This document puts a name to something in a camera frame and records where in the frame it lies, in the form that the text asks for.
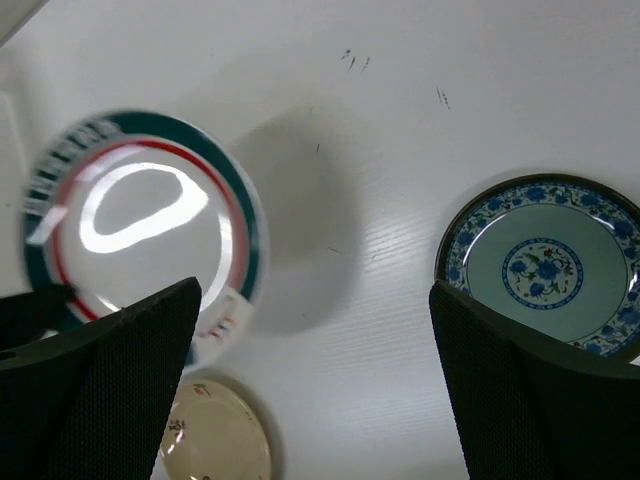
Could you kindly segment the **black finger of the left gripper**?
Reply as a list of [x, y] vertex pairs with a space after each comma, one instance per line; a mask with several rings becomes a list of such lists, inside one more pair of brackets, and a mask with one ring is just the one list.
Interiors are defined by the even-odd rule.
[[32, 292], [1, 298], [1, 349], [25, 345], [39, 338], [62, 318], [76, 290], [65, 284], [51, 284]]

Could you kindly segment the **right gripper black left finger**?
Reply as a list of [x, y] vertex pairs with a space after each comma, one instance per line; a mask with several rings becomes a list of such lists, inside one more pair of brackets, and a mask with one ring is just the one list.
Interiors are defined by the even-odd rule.
[[199, 314], [181, 280], [73, 330], [1, 349], [5, 479], [147, 479]]

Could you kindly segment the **white plate red green rim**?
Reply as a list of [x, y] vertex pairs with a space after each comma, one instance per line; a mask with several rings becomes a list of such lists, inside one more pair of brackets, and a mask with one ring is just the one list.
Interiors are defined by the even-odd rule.
[[199, 128], [144, 110], [90, 116], [52, 141], [24, 191], [21, 237], [30, 285], [75, 293], [51, 335], [195, 278], [190, 370], [248, 329], [269, 259], [264, 210], [242, 167]]

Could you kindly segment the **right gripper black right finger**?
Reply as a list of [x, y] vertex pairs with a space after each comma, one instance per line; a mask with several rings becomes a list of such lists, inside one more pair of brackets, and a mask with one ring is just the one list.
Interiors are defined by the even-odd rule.
[[553, 339], [442, 280], [429, 309], [470, 478], [638, 478], [638, 366]]

